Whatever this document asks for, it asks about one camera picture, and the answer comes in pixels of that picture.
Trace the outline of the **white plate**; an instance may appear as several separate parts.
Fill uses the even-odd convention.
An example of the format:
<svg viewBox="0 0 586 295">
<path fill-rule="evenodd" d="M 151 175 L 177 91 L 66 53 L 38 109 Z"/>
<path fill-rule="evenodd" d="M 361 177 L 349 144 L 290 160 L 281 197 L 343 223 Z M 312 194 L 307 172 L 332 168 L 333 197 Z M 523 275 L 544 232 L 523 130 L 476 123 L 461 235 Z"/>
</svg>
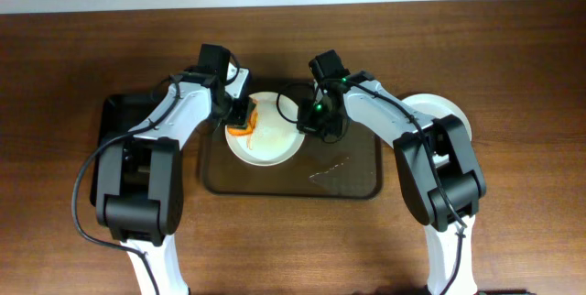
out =
<svg viewBox="0 0 586 295">
<path fill-rule="evenodd" d="M 472 139 L 472 129 L 467 116 L 452 101 L 436 94 L 417 93 L 404 98 L 402 102 L 423 114 L 436 118 L 443 118 L 447 115 L 457 116 L 465 126 L 469 139 Z"/>
<path fill-rule="evenodd" d="M 224 128 L 229 149 L 243 162 L 259 166 L 275 166 L 292 158 L 301 148 L 305 135 L 289 123 L 297 117 L 298 106 L 290 98 L 274 92 L 252 93 L 257 100 L 258 119 L 251 135 L 235 137 Z"/>
</svg>

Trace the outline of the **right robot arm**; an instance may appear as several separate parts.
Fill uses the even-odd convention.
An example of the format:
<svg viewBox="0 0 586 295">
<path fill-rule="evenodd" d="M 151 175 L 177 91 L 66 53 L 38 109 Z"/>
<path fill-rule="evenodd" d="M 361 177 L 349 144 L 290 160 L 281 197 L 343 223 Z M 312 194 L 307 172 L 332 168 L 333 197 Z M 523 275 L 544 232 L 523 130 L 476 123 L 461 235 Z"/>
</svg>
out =
<svg viewBox="0 0 586 295">
<path fill-rule="evenodd" d="M 431 294 L 476 294 L 472 227 L 486 183 L 465 124 L 456 115 L 420 112 L 389 93 L 368 71 L 350 72 L 331 49 L 309 62 L 313 95 L 302 101 L 300 132 L 340 140 L 350 121 L 389 144 L 401 194 L 424 227 Z"/>
</svg>

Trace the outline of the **orange green scrub sponge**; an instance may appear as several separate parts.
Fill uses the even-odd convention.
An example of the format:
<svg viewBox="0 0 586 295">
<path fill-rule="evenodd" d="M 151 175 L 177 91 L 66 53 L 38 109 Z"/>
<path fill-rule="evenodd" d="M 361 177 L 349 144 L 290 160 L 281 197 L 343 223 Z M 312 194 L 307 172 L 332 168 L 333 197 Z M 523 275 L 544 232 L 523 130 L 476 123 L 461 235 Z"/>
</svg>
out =
<svg viewBox="0 0 586 295">
<path fill-rule="evenodd" d="M 236 99 L 225 121 L 226 131 L 235 137 L 251 135 L 256 127 L 258 112 L 254 98 Z"/>
</svg>

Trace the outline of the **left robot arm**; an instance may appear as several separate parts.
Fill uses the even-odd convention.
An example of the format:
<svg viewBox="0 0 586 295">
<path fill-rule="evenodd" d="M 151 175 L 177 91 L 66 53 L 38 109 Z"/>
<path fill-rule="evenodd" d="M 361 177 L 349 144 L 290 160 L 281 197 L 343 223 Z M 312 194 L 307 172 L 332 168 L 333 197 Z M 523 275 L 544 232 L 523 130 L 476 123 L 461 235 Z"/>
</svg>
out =
<svg viewBox="0 0 586 295">
<path fill-rule="evenodd" d="M 183 212 L 182 149 L 206 121 L 246 129 L 255 108 L 249 79 L 225 47 L 204 44 L 198 61 L 169 79 L 165 96 L 140 123 L 103 143 L 96 217 L 131 258 L 144 294 L 188 294 L 175 233 Z"/>
</svg>

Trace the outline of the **white plate top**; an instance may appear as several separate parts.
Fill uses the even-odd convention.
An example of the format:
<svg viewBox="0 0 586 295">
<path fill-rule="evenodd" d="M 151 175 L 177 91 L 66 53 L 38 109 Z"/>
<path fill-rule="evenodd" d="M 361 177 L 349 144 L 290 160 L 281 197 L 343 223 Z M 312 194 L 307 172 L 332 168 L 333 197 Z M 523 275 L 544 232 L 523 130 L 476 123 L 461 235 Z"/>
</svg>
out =
<svg viewBox="0 0 586 295">
<path fill-rule="evenodd" d="M 298 106 L 290 98 L 274 92 L 252 93 L 257 100 L 258 119 L 251 135 L 235 137 L 224 128 L 229 149 L 243 162 L 259 166 L 275 166 L 292 158 L 301 148 L 305 135 L 289 123 L 297 117 Z"/>
</svg>

